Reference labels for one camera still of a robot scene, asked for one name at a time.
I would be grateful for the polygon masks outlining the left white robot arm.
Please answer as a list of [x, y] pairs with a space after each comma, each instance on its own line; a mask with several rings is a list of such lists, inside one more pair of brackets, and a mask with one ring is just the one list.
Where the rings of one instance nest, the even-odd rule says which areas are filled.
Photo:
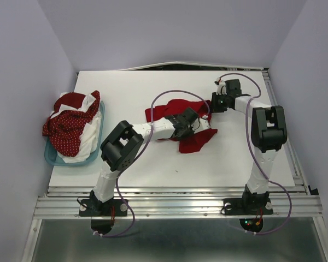
[[115, 199], [114, 190], [120, 175], [141, 155], [140, 149], [155, 140], [191, 137], [202, 130], [202, 122], [192, 108], [145, 124], [119, 122], [101, 144], [103, 166], [95, 187], [87, 199], [77, 200], [79, 216], [126, 216], [127, 202]]

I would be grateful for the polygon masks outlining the plain red skirt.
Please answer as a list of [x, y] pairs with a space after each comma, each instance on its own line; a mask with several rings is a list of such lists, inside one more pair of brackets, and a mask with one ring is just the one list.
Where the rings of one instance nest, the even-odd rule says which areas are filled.
[[[172, 99], [166, 105], [154, 107], [154, 121], [157, 121], [165, 116], [181, 114], [186, 108], [192, 108], [193, 111], [198, 113], [200, 117], [207, 112], [207, 107], [202, 101], [191, 102], [185, 99]], [[209, 128], [187, 138], [180, 140], [170, 138], [170, 140], [179, 142], [178, 151], [180, 153], [195, 153], [199, 152], [217, 132], [217, 129]]]

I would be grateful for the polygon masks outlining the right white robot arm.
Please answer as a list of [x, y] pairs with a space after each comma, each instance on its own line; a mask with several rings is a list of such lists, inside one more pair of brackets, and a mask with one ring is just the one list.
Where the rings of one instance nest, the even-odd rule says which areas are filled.
[[259, 211], [271, 215], [269, 182], [273, 162], [288, 139], [284, 109], [242, 93], [238, 79], [224, 81], [218, 78], [215, 84], [217, 90], [212, 94], [211, 111], [221, 113], [233, 109], [244, 113], [247, 145], [253, 159], [242, 196], [224, 199], [221, 212], [228, 216], [254, 215]]

